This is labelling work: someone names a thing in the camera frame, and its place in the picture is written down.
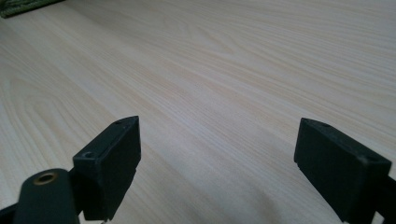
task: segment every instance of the wood grain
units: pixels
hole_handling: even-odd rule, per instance
[[[395,28],[392,0],[68,0],[1,20],[0,207],[138,115],[112,223],[340,223],[293,162],[299,121],[396,162]]]

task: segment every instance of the dark object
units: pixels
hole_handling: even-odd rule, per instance
[[[63,0],[0,0],[0,16],[9,18]]]
[[[67,172],[51,169],[28,178],[18,203],[0,211],[1,224],[76,224],[112,219],[140,162],[139,118],[120,119],[73,158]]]
[[[69,173],[52,169],[25,180],[13,223],[79,223]]]
[[[334,127],[301,119],[294,154],[301,171],[342,221],[396,223],[391,162]]]

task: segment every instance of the screw hole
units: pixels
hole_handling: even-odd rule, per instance
[[[53,172],[45,173],[34,180],[35,185],[46,185],[56,179],[58,175]]]
[[[85,158],[93,158],[94,156],[95,156],[95,154],[93,152],[84,152],[82,154],[82,157],[85,157]]]

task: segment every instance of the table surface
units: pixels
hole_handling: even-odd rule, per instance
[[[300,118],[396,162],[395,60],[392,0],[68,0],[0,20],[0,207],[138,115],[112,223],[341,223],[293,161]]]

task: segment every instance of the black plastic block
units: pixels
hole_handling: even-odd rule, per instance
[[[328,124],[301,119],[294,161],[342,221],[371,223],[389,160]]]

